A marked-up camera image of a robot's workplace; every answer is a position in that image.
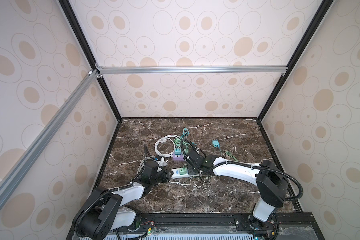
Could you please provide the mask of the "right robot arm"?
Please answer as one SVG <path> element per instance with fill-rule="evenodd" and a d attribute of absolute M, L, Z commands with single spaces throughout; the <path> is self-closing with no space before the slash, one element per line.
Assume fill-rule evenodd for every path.
<path fill-rule="evenodd" d="M 252 223 L 267 222 L 276 209 L 284 206 L 284 202 L 299 200 L 304 194 L 300 182 L 280 171 L 271 161 L 264 160 L 259 164 L 230 161 L 223 157 L 206 155 L 204 151 L 196 148 L 182 150 L 182 154 L 190 171 L 199 177 L 230 177 L 256 186 L 260 198 L 252 212 Z"/>

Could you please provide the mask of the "light green charger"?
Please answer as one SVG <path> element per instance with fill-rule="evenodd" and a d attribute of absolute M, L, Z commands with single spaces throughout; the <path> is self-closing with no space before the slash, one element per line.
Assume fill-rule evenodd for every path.
<path fill-rule="evenodd" d="M 186 175 L 188 173 L 188 169 L 183 167 L 183 168 L 179 168 L 179 174 L 180 175 Z"/>

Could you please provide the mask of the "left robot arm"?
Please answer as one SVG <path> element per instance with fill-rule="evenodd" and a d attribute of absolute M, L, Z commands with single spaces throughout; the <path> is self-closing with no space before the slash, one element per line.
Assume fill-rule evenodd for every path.
<path fill-rule="evenodd" d="M 112 189 L 95 188 L 74 217 L 76 236 L 103 240 L 111 230 L 139 228 L 141 213 L 126 205 L 146 196 L 154 186 L 168 183 L 173 174 L 158 161 L 147 161 L 129 184 Z"/>

